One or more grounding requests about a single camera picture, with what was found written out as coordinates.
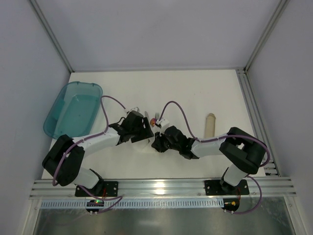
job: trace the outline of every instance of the cable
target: cable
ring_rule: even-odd
[[[186,122],[186,125],[187,125],[187,129],[188,129],[190,135],[192,136],[192,138],[194,138],[196,141],[201,142],[201,143],[209,143],[209,142],[214,142],[214,141],[218,141],[218,140],[222,140],[222,139],[226,139],[226,138],[242,138],[242,139],[251,140],[251,141],[254,141],[254,142],[258,143],[259,145],[261,145],[261,146],[265,149],[266,154],[267,154],[267,156],[268,156],[268,158],[266,159],[266,161],[265,161],[263,164],[261,164],[260,167],[265,166],[266,164],[269,163],[269,161],[270,161],[270,153],[269,153],[268,148],[266,147],[265,144],[263,144],[261,141],[259,141],[259,140],[258,140],[257,138],[255,138],[255,137],[242,136],[242,135],[227,135],[227,136],[221,136],[221,137],[218,137],[218,138],[209,139],[209,140],[205,140],[205,141],[199,140],[199,139],[192,133],[192,131],[191,131],[191,129],[190,129],[190,126],[189,126],[189,123],[188,123],[188,120],[187,120],[187,117],[186,117],[186,114],[185,114],[184,110],[182,109],[182,107],[180,106],[180,104],[178,104],[176,101],[171,100],[171,101],[169,101],[169,102],[167,102],[167,103],[165,104],[165,106],[164,106],[164,108],[163,108],[163,110],[162,110],[162,113],[161,113],[161,116],[160,116],[159,120],[162,119],[163,114],[164,114],[164,112],[165,112],[165,109],[166,109],[166,107],[167,107],[170,103],[174,103],[174,104],[176,104],[176,105],[179,107],[179,109],[180,109],[182,115],[184,116],[184,119],[185,119],[185,122]]]
[[[101,198],[101,197],[97,197],[95,195],[92,195],[90,192],[88,192],[88,190],[84,186],[79,185],[79,187],[83,191],[85,191],[85,193],[87,193],[90,197],[93,197],[93,198],[95,198],[97,200],[100,200],[100,201],[113,201],[113,200],[118,199],[116,202],[114,202],[108,208],[105,208],[104,210],[99,211],[98,214],[109,211],[112,207],[114,207],[117,203],[119,203],[122,200],[122,198],[123,198],[123,196],[118,196],[118,197],[113,197],[113,198]]]
[[[108,119],[108,115],[107,115],[107,113],[106,113],[106,111],[105,111],[105,109],[104,109],[103,102],[102,102],[102,98],[105,98],[105,97],[106,97],[106,98],[110,98],[110,99],[116,101],[119,105],[121,105],[121,106],[123,107],[123,109],[126,109],[126,107],[125,107],[121,102],[119,102],[117,99],[113,98],[112,96],[109,96],[109,95],[103,95],[103,96],[101,96],[101,98],[100,98],[100,104],[101,104],[101,108],[102,108],[104,117],[105,117],[105,119],[106,119],[106,128],[105,128],[105,130],[104,130],[103,132],[98,133],[98,134],[94,134],[94,135],[88,136],[88,137],[86,137],[86,138],[84,138],[84,139],[81,139],[81,140],[77,141],[76,143],[72,144],[72,145],[67,149],[67,151],[65,151],[65,153],[63,154],[63,156],[62,156],[62,158],[61,158],[61,160],[60,160],[60,162],[59,162],[59,164],[58,164],[58,166],[57,166],[57,168],[56,168],[56,170],[55,170],[55,172],[54,172],[53,179],[52,179],[52,185],[53,185],[53,186],[57,186],[57,185],[58,185],[58,183],[56,182],[56,178],[57,178],[57,175],[58,175],[58,173],[59,173],[59,170],[60,170],[60,168],[61,168],[61,166],[62,166],[62,164],[63,164],[63,162],[64,162],[64,160],[65,160],[65,158],[66,158],[66,156],[67,156],[67,154],[68,154],[76,145],[78,145],[78,144],[80,144],[80,143],[82,143],[82,142],[84,142],[84,141],[90,140],[90,139],[92,139],[92,138],[101,136],[101,135],[103,135],[104,133],[107,132],[107,130],[108,130],[108,128],[109,128],[109,119]]]
[[[238,202],[240,203],[240,199],[241,199],[241,192],[240,192],[240,188],[237,188],[238,190]]]
[[[110,201],[110,200],[115,200],[115,199],[118,199],[118,200],[117,200],[116,202],[114,202],[112,205],[110,205],[108,208],[105,208],[105,209],[103,209],[103,210],[101,210],[101,211],[98,211],[97,214],[101,214],[101,213],[104,213],[104,212],[107,212],[107,211],[111,210],[112,207],[114,207],[117,203],[119,203],[119,202],[122,200],[122,198],[123,198],[123,196],[118,196],[118,197],[110,198],[110,199],[103,199],[103,198],[101,198],[101,201]],[[45,226],[46,226],[47,223],[51,223],[51,224],[56,225],[56,226],[68,226],[68,225],[70,225],[70,224],[76,222],[77,220],[79,220],[80,218],[82,218],[82,217],[84,217],[84,216],[86,216],[86,215],[90,215],[90,213],[82,214],[82,215],[76,217],[75,219],[71,220],[70,222],[66,222],[66,223],[52,223],[52,222],[50,221],[50,217],[49,217],[49,215],[48,215],[48,217],[46,218],[46,221],[45,221],[45,223],[43,224],[43,226],[42,226],[42,228],[41,228],[39,234],[41,235],[41,234],[43,233],[44,228],[45,228]]]
[[[167,103],[165,104],[165,106],[164,106],[164,108],[163,108],[163,110],[162,110],[162,113],[161,113],[161,116],[160,116],[159,120],[162,119],[163,114],[164,114],[164,112],[165,112],[165,109],[166,109],[166,107],[167,107],[170,103],[174,103],[174,104],[176,104],[176,105],[179,107],[179,109],[180,109],[182,115],[184,116],[184,119],[185,119],[185,122],[186,122],[186,125],[187,125],[187,128],[188,128],[188,131],[189,131],[190,135],[191,135],[196,141],[201,142],[201,143],[209,143],[209,142],[214,142],[214,141],[218,141],[218,140],[222,140],[222,139],[226,139],[226,138],[242,138],[242,139],[251,140],[251,141],[254,141],[254,142],[258,143],[259,145],[261,145],[261,146],[265,149],[265,151],[266,151],[266,153],[267,153],[268,158],[266,159],[266,161],[265,161],[263,164],[260,165],[260,167],[265,166],[266,164],[269,163],[269,160],[270,160],[270,153],[269,153],[268,148],[266,147],[265,144],[263,144],[261,141],[259,141],[259,140],[258,140],[257,138],[255,138],[255,137],[249,137],[249,136],[243,136],[243,135],[227,135],[227,136],[221,136],[221,137],[217,137],[217,138],[209,139],[209,140],[205,140],[205,141],[199,140],[199,139],[191,132],[191,129],[190,129],[190,126],[189,126],[189,123],[188,123],[186,114],[185,114],[184,110],[182,109],[182,107],[180,106],[180,104],[178,104],[176,101],[171,100],[171,101],[169,101],[169,102],[167,102]],[[261,202],[262,202],[262,190],[261,190],[261,187],[260,187],[259,183],[258,183],[253,177],[251,177],[251,176],[249,176],[249,175],[247,175],[247,177],[250,178],[250,179],[252,179],[252,180],[256,183],[256,185],[258,186],[258,188],[259,188],[259,191],[260,191],[260,199],[259,199],[258,203],[257,203],[257,204],[255,205],[255,207],[253,207],[252,209],[247,210],[247,211],[244,211],[244,212],[231,212],[231,211],[227,211],[227,212],[233,213],[233,214],[247,214],[247,213],[250,213],[250,212],[256,210],[256,209],[260,206],[260,204],[261,204]]]
[[[249,209],[249,210],[247,210],[247,211],[244,211],[244,212],[231,212],[231,211],[229,211],[229,210],[226,210],[228,213],[231,213],[231,214],[248,214],[248,213],[250,213],[250,212],[253,212],[254,210],[256,210],[256,209],[260,206],[260,204],[261,204],[261,202],[262,202],[262,198],[263,198],[261,186],[259,185],[259,183],[258,183],[253,177],[251,177],[251,176],[249,176],[249,175],[247,175],[247,177],[250,178],[250,179],[252,179],[252,180],[255,182],[255,184],[257,185],[257,187],[259,188],[259,191],[260,191],[260,199],[259,199],[258,203],[257,203],[252,209]]]
[[[107,188],[104,188],[103,194],[102,194],[102,198],[105,198],[105,196],[106,196],[106,191],[107,191]]]
[[[125,118],[124,118],[124,117],[121,117],[119,121],[117,121],[117,122],[115,122],[115,123],[113,123],[113,124],[120,123],[122,119],[123,119],[123,120],[125,120]]]

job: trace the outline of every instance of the white table surface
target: white table surface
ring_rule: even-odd
[[[199,138],[204,136],[209,113],[216,116],[215,135],[226,133],[233,126],[253,135],[235,70],[76,72],[69,80],[73,81],[96,83],[102,87],[103,94],[117,98],[127,108],[138,106],[150,118],[155,112],[161,113],[169,100],[175,100],[183,107],[191,130]],[[114,101],[103,102],[110,123],[125,115]],[[175,104],[168,106],[164,117],[190,136]],[[101,131],[105,125],[100,108],[91,132]],[[174,150],[157,153],[141,147],[142,143],[128,142],[105,148],[85,158],[82,166],[107,179],[150,179],[221,177],[231,165],[224,155],[187,160]],[[264,169],[260,168],[256,176],[265,176]],[[52,176],[44,171],[42,178]]]

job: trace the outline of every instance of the small object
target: small object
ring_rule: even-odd
[[[216,117],[214,114],[209,114],[206,117],[204,138],[210,138],[215,136],[215,120]]]
[[[98,207],[103,207],[103,204],[104,204],[104,201],[91,200],[91,201],[87,202],[87,207],[94,207],[94,208],[92,208],[92,209],[88,208],[86,210],[90,213],[90,215],[92,213],[97,214],[97,212],[100,210],[100,209],[98,209]]]
[[[232,214],[239,208],[240,202],[238,201],[237,198],[224,198],[224,209],[225,211],[232,211]]]
[[[150,125],[154,126],[159,119],[160,113],[156,113],[155,117],[150,120]]]

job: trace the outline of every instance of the metal extrusion frame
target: metal extrusion frame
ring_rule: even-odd
[[[289,177],[256,177],[264,197],[296,196]],[[206,196],[204,181],[206,178],[195,179],[112,179],[118,181],[118,195],[124,198],[231,198],[234,196]],[[246,178],[250,195],[242,197],[259,197],[256,184]],[[52,180],[36,180],[29,199],[72,199],[76,198],[76,185],[65,187],[52,186]]]
[[[60,43],[58,42],[56,36],[54,35],[48,21],[45,18],[45,15],[43,14],[40,6],[38,5],[36,0],[28,0],[29,4],[33,8],[35,15],[37,16],[39,22],[42,24],[44,30],[46,31],[50,41],[52,42],[56,52],[59,54],[60,58],[62,59],[64,65],[67,67],[69,73],[74,72],[72,66],[70,65],[65,53],[63,52]]]
[[[258,56],[261,49],[265,45],[266,41],[268,40],[270,34],[274,30],[279,18],[281,17],[283,12],[285,11],[289,2],[290,2],[290,0],[280,0],[279,3],[277,4],[276,9],[274,10],[268,24],[266,25],[266,27],[265,27],[259,41],[257,42],[252,54],[250,55],[250,58],[248,59],[248,62],[247,62],[246,67],[245,67],[245,72],[248,72],[249,69],[251,68],[255,58]]]
[[[289,177],[267,176],[256,177],[255,179],[261,186],[263,197],[285,197],[287,199],[296,197],[295,188]],[[204,190],[205,180],[208,179],[111,179],[108,181],[119,182],[118,195],[123,195],[125,202],[130,202],[132,199],[135,199],[136,202],[140,202],[137,204],[123,204],[123,208],[128,209],[142,208],[141,203],[147,201],[154,202],[149,208],[159,208],[160,206],[170,208],[172,205],[171,202],[177,201],[182,203],[176,203],[175,208],[212,208],[220,206],[216,203],[220,204],[221,199],[233,197],[227,195],[206,196]],[[250,195],[243,195],[242,197],[259,197],[260,192],[256,184],[250,178],[246,178],[246,180]],[[23,235],[32,234],[35,230],[41,205],[46,208],[50,206],[51,209],[58,208],[59,206],[81,209],[82,203],[84,203],[86,199],[93,199],[92,197],[77,198],[74,196],[75,190],[76,185],[74,184],[65,187],[54,187],[52,186],[52,180],[36,180],[29,197],[32,204]],[[296,216],[292,217],[295,218],[294,220],[299,221],[297,217],[299,213],[295,215]]]
[[[277,169],[277,165],[275,162],[275,151],[273,150],[272,147],[273,145],[270,143],[270,139],[267,134],[267,129],[266,126],[264,125],[248,76],[243,70],[236,70],[236,73],[246,103],[246,108],[249,114],[254,135],[256,138],[260,139],[267,145],[271,155],[271,160],[269,164],[267,164],[264,167],[265,173],[266,175],[279,176],[279,171]]]
[[[309,226],[307,226],[309,222],[307,221],[306,218],[302,216],[304,215],[304,213],[299,198],[285,197],[285,202],[295,233],[297,235],[312,234],[312,231],[310,230]]]

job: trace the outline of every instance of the glass panel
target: glass panel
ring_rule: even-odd
[[[250,209],[257,201],[258,198],[242,198],[240,211]],[[41,210],[34,234],[294,235],[295,232],[284,198],[264,198],[257,210],[245,215],[231,215],[219,208],[113,210],[92,216],[86,210]]]

